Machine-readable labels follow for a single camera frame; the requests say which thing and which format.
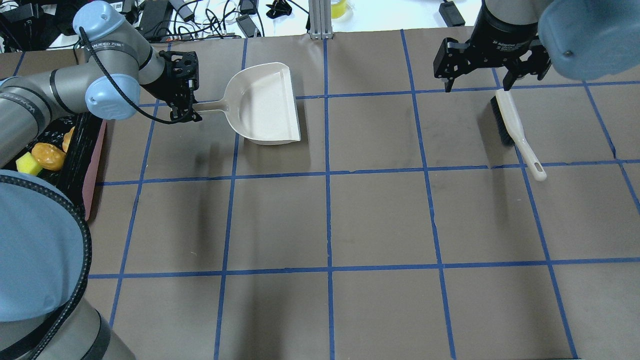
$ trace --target black bristles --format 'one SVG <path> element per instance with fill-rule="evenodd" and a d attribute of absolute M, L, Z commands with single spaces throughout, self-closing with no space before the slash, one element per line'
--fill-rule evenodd
<path fill-rule="evenodd" d="M 493 110 L 495 122 L 496 124 L 498 124 L 498 135 L 500 135 L 500 141 L 504 146 L 514 146 L 516 143 L 511 138 L 511 135 L 509 135 L 509 131 L 507 131 L 506 125 L 504 125 L 504 119 L 502 118 L 502 113 L 500 112 L 498 99 L 496 99 L 495 96 L 491 98 L 491 108 Z"/>

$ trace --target brush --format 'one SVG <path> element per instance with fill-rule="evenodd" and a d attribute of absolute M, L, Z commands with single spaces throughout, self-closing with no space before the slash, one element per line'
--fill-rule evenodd
<path fill-rule="evenodd" d="M 502 144 L 505 146 L 517 145 L 533 178 L 537 181 L 546 180 L 547 173 L 524 136 L 524 128 L 511 93 L 504 91 L 504 89 L 497 90 L 491 99 L 491 107 Z"/>

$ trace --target metal bracket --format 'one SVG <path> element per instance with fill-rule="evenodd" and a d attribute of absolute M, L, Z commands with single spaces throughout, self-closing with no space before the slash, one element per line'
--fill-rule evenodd
<path fill-rule="evenodd" d="M 309 0 L 309 23 L 311 39 L 333 38 L 331 0 Z"/>

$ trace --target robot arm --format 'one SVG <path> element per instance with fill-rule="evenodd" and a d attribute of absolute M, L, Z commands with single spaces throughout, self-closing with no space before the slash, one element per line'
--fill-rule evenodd
<path fill-rule="evenodd" d="M 86 32 L 96 57 L 134 103 L 140 85 L 172 107 L 172 119 L 199 120 L 189 104 L 198 88 L 195 53 L 158 53 L 111 5 L 94 1 L 74 18 Z M 0 166 L 9 162 L 49 123 L 62 116 L 92 112 L 103 119 L 127 119 L 136 113 L 115 90 L 96 59 L 32 76 L 0 81 Z"/>
<path fill-rule="evenodd" d="M 508 69 L 505 90 L 527 74 L 542 80 L 551 63 L 571 79 L 617 74 L 640 63 L 638 19 L 636 0 L 483 0 L 471 37 L 440 44 L 434 76 L 450 92 L 459 76 L 488 67 Z"/>

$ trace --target white brush handle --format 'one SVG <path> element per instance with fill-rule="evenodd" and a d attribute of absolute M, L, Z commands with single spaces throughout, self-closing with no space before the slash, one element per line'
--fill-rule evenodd
<path fill-rule="evenodd" d="M 524 136 L 524 128 L 520 121 L 518 109 L 516 109 L 515 101 L 510 92 L 500 89 L 495 92 L 495 98 L 498 100 L 498 107 L 500 108 L 500 114 L 504 121 L 504 126 L 507 128 L 507 132 L 518 146 L 522 159 L 529 167 L 529 171 L 533 178 L 537 181 L 544 181 L 547 179 L 547 172 L 542 167 L 542 164 L 538 160 L 538 157 L 529 146 L 526 137 Z"/>

